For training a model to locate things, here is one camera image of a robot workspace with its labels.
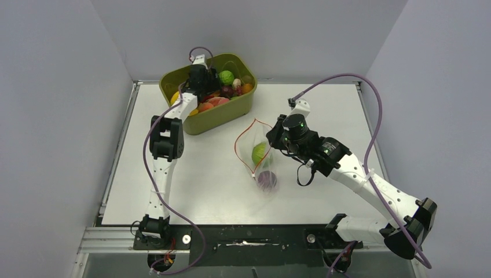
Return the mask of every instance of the purple fruit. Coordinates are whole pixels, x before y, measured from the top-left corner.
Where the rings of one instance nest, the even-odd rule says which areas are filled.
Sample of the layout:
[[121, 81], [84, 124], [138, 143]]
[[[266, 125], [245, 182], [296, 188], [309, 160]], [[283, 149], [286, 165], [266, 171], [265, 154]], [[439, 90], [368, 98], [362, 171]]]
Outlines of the purple fruit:
[[263, 171], [259, 174], [258, 185], [261, 189], [268, 191], [276, 186], [276, 175], [271, 171]]
[[223, 86], [222, 87], [222, 95], [224, 97], [231, 98], [233, 96], [234, 90], [231, 86]]

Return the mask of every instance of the bolt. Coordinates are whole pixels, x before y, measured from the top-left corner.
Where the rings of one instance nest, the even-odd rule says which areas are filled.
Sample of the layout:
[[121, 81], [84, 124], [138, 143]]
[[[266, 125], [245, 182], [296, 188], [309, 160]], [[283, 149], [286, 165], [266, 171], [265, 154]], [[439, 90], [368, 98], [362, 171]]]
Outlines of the bolt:
[[315, 235], [312, 235], [312, 234], [309, 234], [309, 235], [307, 236], [307, 242], [309, 242], [309, 243], [314, 243], [314, 242], [316, 242], [316, 236], [315, 236]]
[[184, 235], [182, 237], [182, 243], [189, 244], [191, 242], [191, 237], [189, 235]]

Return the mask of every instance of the red wire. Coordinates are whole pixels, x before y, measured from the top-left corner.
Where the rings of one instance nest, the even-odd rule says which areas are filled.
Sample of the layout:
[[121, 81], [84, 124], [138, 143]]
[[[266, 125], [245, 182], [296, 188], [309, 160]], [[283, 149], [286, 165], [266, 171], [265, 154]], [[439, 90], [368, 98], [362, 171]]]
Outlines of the red wire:
[[170, 259], [170, 253], [171, 253], [172, 251], [174, 251], [174, 249], [175, 249], [175, 238], [172, 238], [172, 244], [171, 244], [171, 246], [170, 246], [170, 250], [169, 250], [169, 252], [167, 252], [167, 254], [164, 256], [164, 259], [169, 260], [169, 259]]

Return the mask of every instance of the white tabletop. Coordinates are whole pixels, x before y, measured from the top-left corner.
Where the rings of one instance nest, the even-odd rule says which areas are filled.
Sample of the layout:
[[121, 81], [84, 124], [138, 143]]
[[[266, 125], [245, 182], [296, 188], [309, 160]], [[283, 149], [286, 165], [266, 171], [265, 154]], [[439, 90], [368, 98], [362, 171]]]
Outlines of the white tabletop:
[[[355, 217], [382, 217], [343, 185], [317, 173], [307, 187], [296, 184], [298, 162], [278, 155], [275, 160], [279, 189], [265, 196], [256, 189], [233, 144], [257, 118], [274, 125], [288, 114], [287, 99], [308, 85], [258, 85], [249, 114], [198, 136], [185, 134], [170, 191], [170, 206], [196, 224], [325, 224], [337, 213]], [[319, 85], [304, 98], [311, 113], [307, 124], [320, 136], [333, 137], [362, 160], [370, 141], [360, 98], [354, 85]], [[141, 85], [124, 139], [102, 224], [125, 225], [141, 220], [150, 197], [151, 182], [142, 161], [142, 146], [151, 117], [167, 104], [158, 85]], [[147, 150], [152, 167], [152, 156]], [[382, 175], [375, 150], [369, 167]], [[301, 171], [308, 180], [310, 172]], [[187, 224], [171, 214], [171, 224]]]

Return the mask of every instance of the green ball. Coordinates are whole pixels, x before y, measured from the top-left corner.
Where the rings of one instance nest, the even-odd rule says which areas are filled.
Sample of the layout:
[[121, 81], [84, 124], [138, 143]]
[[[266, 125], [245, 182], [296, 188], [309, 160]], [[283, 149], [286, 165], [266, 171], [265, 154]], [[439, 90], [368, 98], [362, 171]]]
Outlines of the green ball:
[[233, 80], [235, 79], [231, 71], [222, 71], [218, 74], [218, 77], [220, 77], [220, 81], [223, 85], [228, 86], [232, 85]]
[[[261, 159], [266, 155], [268, 149], [269, 146], [266, 142], [259, 143], [252, 149], [252, 162], [254, 162], [255, 166], [257, 166]], [[270, 163], [273, 163], [273, 157], [268, 155], [268, 157], [264, 158], [262, 161], [262, 166], [268, 167]]]

